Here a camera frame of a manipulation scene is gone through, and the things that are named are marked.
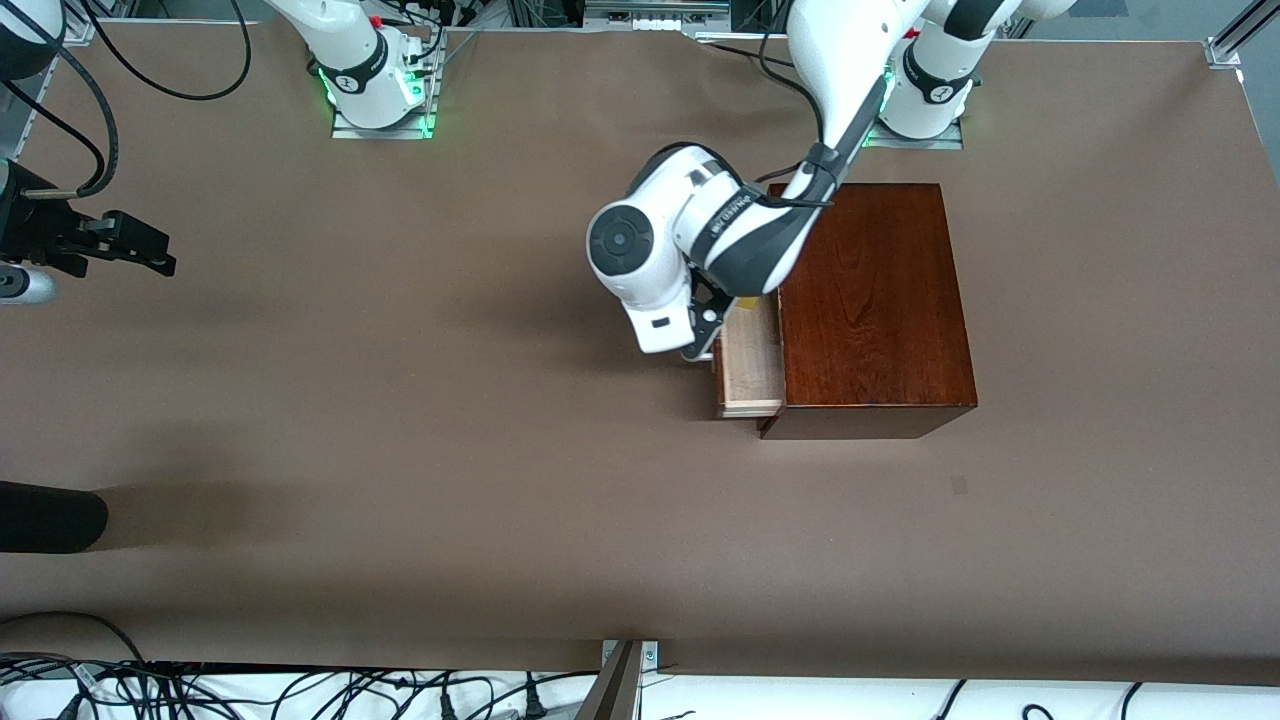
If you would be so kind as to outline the light wood drawer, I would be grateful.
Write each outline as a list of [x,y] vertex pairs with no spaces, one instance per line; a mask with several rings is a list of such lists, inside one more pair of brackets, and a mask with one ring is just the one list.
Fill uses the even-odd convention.
[[731,307],[714,350],[718,416],[759,419],[785,404],[785,373],[774,295],[742,299]]

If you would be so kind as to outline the dark brown wooden cabinet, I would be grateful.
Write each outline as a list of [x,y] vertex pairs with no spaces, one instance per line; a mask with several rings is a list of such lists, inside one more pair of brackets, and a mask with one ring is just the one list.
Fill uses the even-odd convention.
[[979,404],[942,188],[844,184],[777,291],[763,439],[919,439]]

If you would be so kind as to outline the black rounded cylinder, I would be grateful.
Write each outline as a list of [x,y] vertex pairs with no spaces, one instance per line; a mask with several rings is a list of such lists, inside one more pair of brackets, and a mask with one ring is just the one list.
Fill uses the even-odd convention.
[[108,520],[93,492],[0,480],[0,553],[84,552]]

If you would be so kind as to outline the brown paper table cover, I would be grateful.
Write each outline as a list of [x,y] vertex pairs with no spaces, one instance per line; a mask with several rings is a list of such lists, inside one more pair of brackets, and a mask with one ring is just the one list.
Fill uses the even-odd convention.
[[0,616],[154,659],[1280,683],[1280,188],[1193,42],[997,44],[941,187],[979,395],[918,441],[759,439],[639,352],[584,251],[659,146],[748,176],[803,100],[677,33],[495,32],[425,141],[340,141],[284,20],[215,102],[81,47],[172,237],[0,307],[0,480],[102,548],[0,555]]

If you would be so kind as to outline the white power strip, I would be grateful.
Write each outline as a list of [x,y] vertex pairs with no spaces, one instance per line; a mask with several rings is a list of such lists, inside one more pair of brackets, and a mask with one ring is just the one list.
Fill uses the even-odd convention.
[[731,0],[579,0],[582,27],[594,31],[728,33]]

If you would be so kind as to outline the aluminium frame profile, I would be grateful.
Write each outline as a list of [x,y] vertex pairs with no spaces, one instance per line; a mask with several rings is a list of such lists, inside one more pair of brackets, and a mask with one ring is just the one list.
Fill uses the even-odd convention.
[[[28,78],[13,81],[26,96],[36,102],[44,100],[49,86],[51,69]],[[15,160],[26,143],[26,138],[38,118],[38,114],[17,97],[4,83],[0,83],[0,158]]]

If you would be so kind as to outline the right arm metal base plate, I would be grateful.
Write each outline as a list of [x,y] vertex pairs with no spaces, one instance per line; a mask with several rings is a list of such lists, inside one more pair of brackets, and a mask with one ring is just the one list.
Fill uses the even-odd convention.
[[396,47],[396,60],[367,83],[366,91],[348,95],[324,79],[333,106],[334,138],[431,138],[440,96],[444,47],[426,47],[407,37]]

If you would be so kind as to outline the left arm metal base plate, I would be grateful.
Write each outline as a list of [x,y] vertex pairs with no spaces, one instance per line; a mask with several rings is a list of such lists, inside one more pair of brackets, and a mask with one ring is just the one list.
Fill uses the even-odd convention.
[[910,149],[922,151],[960,151],[964,147],[963,126],[959,120],[952,122],[942,133],[929,138],[909,138],[895,133],[883,122],[878,120],[867,136],[864,147],[876,149]]

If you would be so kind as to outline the metal table edge bracket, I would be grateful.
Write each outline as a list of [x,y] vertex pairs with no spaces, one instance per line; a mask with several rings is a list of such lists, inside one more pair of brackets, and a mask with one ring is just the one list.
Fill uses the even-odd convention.
[[573,720],[636,720],[641,679],[657,673],[657,641],[605,641],[602,670],[590,685]]

